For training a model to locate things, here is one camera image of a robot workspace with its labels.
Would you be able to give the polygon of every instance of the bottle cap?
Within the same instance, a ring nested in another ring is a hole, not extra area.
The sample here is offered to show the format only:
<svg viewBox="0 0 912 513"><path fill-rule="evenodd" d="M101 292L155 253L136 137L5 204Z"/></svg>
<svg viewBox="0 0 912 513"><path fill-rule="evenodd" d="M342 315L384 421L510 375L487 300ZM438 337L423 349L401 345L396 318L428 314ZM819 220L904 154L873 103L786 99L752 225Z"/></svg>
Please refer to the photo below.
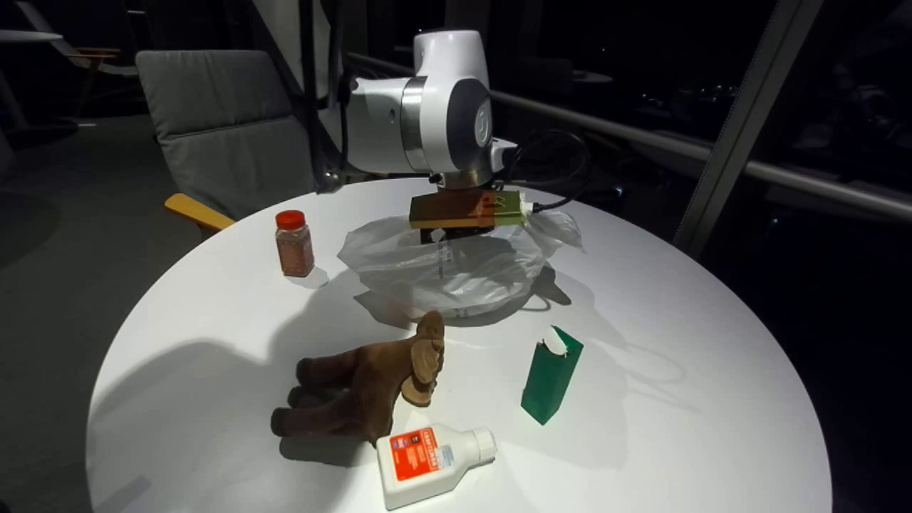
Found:
<svg viewBox="0 0 912 513"><path fill-rule="evenodd" d="M493 434L475 429L475 448L480 448L480 463L493 462L493 455L495 455Z"/></svg>
<svg viewBox="0 0 912 513"><path fill-rule="evenodd" d="M280 210L277 213L277 227L293 230L306 225L306 213L303 210Z"/></svg>

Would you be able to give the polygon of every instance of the small brown jar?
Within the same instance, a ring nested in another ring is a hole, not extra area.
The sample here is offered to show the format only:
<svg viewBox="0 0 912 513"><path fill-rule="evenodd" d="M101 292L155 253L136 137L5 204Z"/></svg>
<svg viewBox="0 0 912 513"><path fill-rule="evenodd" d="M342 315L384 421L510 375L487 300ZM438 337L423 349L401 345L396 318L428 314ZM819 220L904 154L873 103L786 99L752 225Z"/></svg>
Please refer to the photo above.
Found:
<svg viewBox="0 0 912 513"><path fill-rule="evenodd" d="M310 230L303 210L277 213L277 247L285 275L307 275L313 270Z"/></svg>

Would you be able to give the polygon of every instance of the jar lid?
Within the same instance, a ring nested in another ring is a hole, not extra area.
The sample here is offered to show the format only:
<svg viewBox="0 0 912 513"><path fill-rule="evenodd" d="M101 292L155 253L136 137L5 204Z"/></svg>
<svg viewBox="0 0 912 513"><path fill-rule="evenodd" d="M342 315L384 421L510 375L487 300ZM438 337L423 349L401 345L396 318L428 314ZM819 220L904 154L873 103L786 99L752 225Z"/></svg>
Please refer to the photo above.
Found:
<svg viewBox="0 0 912 513"><path fill-rule="evenodd" d="M280 210L277 213L277 227L293 230L306 225L306 213L303 210Z"/></svg>

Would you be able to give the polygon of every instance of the white round table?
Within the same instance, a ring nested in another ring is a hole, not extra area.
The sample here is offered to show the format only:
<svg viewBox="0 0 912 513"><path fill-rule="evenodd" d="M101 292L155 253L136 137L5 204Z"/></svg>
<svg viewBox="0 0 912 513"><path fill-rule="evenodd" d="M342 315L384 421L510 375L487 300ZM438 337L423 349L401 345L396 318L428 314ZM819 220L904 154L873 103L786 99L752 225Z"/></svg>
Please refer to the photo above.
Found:
<svg viewBox="0 0 912 513"><path fill-rule="evenodd" d="M404 217L424 178L349 184L265 208L182 255L131 310L98 375L98 513L384 510L370 443L285 441L272 411L303 355L396 338L353 295L346 233ZM275 213L303 208L317 270L280 272ZM581 245L551 260L574 304L531 295L493 324L447 324L423 421L495 435L495 462L410 510L829 513L815 408L780 345L691 255L604 210L564 208ZM547 324L584 341L561 411L522 408Z"/></svg>

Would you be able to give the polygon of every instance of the red label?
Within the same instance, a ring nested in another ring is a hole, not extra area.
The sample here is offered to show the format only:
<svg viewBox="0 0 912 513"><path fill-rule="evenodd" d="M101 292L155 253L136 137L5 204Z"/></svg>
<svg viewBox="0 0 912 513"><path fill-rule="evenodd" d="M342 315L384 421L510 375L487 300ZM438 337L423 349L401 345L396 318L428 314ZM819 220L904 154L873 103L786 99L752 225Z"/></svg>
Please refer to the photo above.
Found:
<svg viewBox="0 0 912 513"><path fill-rule="evenodd" d="M391 453L400 481L433 473L438 466L433 426L394 435Z"/></svg>

